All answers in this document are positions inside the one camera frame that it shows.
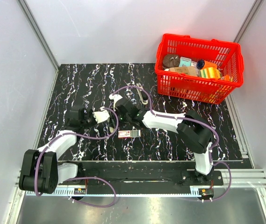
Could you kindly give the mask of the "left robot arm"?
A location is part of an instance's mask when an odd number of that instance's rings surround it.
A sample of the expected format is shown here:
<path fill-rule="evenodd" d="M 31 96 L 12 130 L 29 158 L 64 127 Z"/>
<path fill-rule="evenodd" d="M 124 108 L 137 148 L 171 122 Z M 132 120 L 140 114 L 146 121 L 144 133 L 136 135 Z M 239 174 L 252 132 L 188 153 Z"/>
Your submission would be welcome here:
<path fill-rule="evenodd" d="M 70 180 L 73 184 L 81 184 L 85 178 L 83 171 L 74 163 L 58 165 L 58 159 L 72 146 L 83 131 L 96 124 L 92 110 L 73 106 L 65 118 L 65 125 L 53 142 L 49 142 L 36 150 L 25 152 L 19 179 L 19 188 L 34 191 L 38 196 L 51 194 L 59 183 Z"/>

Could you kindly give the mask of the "white stapler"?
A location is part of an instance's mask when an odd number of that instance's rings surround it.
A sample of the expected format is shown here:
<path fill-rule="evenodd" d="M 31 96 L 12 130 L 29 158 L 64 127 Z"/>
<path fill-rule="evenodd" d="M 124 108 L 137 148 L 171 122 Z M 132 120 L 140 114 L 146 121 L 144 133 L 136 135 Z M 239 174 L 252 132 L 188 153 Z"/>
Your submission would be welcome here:
<path fill-rule="evenodd" d="M 109 133 L 113 133 L 115 131 L 116 124 L 114 121 L 110 120 L 108 123 Z"/>

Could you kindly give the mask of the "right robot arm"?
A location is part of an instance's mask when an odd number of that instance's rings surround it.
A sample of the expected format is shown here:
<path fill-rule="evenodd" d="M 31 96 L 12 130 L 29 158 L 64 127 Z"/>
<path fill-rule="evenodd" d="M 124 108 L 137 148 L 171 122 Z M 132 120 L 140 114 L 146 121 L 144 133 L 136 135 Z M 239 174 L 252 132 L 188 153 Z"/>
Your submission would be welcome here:
<path fill-rule="evenodd" d="M 144 129 L 163 129 L 179 135 L 195 158 L 195 177 L 199 184 L 206 185 L 212 178 L 213 163 L 209 156 L 212 146 L 212 131 L 195 111 L 186 114 L 151 112 L 147 108 L 138 109 L 129 100 L 114 100 L 114 110 L 120 122 Z"/>

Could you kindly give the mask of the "grey staple magazine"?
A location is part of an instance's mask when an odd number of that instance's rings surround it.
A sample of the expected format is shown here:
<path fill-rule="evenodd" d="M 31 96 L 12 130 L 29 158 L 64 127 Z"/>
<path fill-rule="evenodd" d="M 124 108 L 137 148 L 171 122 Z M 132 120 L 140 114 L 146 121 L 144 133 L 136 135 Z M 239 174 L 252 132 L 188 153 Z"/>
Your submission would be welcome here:
<path fill-rule="evenodd" d="M 140 88 L 140 89 L 137 89 L 140 102 L 143 105 L 148 105 L 149 99 L 148 99 L 147 95 L 141 90 L 141 89 L 143 89 L 141 83 L 136 83 L 136 86 Z"/>

